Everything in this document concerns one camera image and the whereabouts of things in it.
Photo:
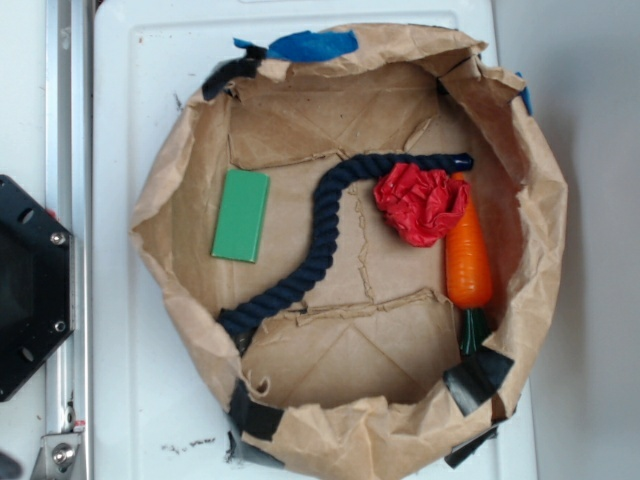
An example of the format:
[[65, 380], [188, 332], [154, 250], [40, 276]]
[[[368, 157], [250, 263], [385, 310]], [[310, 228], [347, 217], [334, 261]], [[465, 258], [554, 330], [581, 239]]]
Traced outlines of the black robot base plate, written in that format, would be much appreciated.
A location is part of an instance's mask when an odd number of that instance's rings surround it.
[[10, 400], [69, 337], [72, 235], [1, 177], [1, 400]]

